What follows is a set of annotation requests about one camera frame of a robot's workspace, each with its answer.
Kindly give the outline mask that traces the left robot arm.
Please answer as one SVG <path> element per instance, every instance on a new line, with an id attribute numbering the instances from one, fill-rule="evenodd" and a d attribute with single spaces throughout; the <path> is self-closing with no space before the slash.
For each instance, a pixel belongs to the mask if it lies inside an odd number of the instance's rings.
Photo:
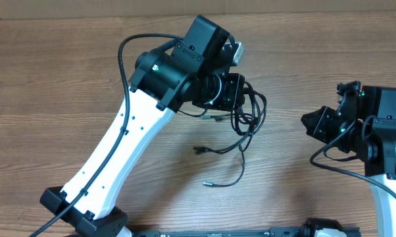
<path id="1" fill-rule="evenodd" d="M 130 235 L 116 199 L 146 147 L 184 103 L 230 112 L 244 102 L 244 78 L 230 72 L 244 46 L 233 35 L 198 16 L 185 36 L 164 38 L 137 58 L 131 76 L 122 75 L 118 115 L 83 167 L 40 198 L 55 220 L 80 236 Z"/>

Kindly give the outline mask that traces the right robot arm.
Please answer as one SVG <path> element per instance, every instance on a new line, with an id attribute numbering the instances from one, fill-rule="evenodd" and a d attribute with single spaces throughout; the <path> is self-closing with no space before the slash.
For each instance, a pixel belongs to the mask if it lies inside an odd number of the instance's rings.
<path id="1" fill-rule="evenodd" d="M 323 106 L 304 114 L 307 135 L 324 142 L 310 157 L 315 167 L 361 179 L 370 184 L 377 214 L 378 236 L 396 236 L 396 88 L 339 83 L 338 107 Z M 364 163 L 364 174 L 315 161 L 331 148 L 349 153 L 346 161 Z"/>

